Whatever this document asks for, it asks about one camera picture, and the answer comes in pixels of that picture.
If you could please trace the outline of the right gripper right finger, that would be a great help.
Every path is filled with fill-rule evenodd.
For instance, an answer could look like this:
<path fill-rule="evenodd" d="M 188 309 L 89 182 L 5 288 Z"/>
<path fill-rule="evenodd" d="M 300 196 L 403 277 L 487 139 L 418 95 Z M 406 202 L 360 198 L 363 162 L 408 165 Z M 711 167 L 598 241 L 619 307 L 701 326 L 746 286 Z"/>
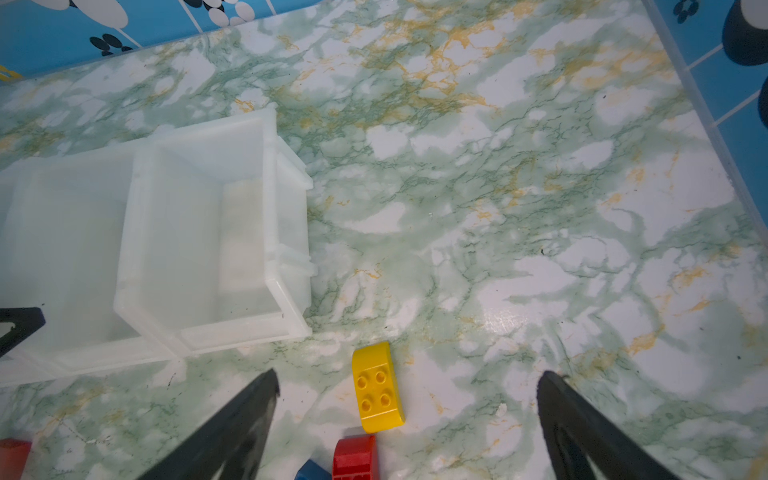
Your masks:
<path fill-rule="evenodd" d="M 537 384 L 539 420 L 558 479 L 674 479 L 614 423 L 553 371 Z"/>

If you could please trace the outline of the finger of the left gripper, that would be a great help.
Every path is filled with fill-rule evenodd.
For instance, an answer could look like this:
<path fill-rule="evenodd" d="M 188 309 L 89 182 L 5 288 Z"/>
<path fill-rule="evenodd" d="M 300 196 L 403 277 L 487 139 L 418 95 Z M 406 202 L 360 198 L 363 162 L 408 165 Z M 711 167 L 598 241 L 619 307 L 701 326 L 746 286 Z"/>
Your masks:
<path fill-rule="evenodd" d="M 0 356 L 3 357 L 29 338 L 45 324 L 45 317 L 39 307 L 2 308 L 1 323 L 10 330 L 1 336 Z"/>

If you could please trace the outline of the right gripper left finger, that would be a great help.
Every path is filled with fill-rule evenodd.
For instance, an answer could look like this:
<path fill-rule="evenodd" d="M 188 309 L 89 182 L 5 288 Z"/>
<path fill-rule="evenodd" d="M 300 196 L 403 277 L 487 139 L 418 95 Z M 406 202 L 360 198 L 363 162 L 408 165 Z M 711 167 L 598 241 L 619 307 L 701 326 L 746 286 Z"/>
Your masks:
<path fill-rule="evenodd" d="M 143 479 L 254 479 L 279 397 L 275 370 L 260 374 Z"/>

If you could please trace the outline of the small blue lego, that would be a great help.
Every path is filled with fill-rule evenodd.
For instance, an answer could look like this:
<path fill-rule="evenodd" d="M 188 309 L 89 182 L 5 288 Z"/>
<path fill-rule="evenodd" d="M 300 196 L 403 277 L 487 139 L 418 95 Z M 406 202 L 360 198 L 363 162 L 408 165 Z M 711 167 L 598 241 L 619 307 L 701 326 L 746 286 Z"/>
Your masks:
<path fill-rule="evenodd" d="M 331 480 L 331 474 L 312 459 L 308 459 L 297 471 L 295 480 Z"/>

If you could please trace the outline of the red lego brick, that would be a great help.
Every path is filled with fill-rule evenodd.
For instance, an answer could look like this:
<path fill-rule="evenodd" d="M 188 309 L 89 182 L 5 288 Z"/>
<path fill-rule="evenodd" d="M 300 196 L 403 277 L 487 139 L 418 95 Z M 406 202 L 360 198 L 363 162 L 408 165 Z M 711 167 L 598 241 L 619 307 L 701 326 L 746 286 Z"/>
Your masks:
<path fill-rule="evenodd" d="M 337 442 L 333 480 L 379 480 L 380 468 L 375 435 L 347 437 Z"/>

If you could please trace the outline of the small red square lego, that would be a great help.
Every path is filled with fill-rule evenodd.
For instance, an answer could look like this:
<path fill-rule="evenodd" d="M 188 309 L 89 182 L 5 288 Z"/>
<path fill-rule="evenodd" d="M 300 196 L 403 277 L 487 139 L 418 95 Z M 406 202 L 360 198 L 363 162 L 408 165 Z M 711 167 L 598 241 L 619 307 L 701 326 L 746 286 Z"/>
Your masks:
<path fill-rule="evenodd" d="M 20 480 L 32 443 L 25 440 L 6 438 L 0 441 L 0 479 Z"/>

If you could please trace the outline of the yellow curved lego brick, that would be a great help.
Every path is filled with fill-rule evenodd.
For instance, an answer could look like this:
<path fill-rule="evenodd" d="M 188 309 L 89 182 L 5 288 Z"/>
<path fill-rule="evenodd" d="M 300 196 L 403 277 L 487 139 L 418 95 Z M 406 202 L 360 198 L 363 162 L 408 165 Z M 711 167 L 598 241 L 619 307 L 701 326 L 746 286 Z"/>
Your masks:
<path fill-rule="evenodd" d="M 384 341 L 356 350 L 351 368 L 363 430 L 373 434 L 404 425 L 390 344 Z"/>

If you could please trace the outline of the middle translucent white bin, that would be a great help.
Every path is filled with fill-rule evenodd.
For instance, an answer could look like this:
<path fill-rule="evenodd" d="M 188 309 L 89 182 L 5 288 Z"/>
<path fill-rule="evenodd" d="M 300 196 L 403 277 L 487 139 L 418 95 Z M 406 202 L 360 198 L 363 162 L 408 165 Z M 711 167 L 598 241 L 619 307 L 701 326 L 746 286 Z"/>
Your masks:
<path fill-rule="evenodd" d="M 16 386 L 163 361 L 113 308 L 137 145 L 28 158 L 1 173 L 1 305 L 44 326 L 1 359 Z"/>

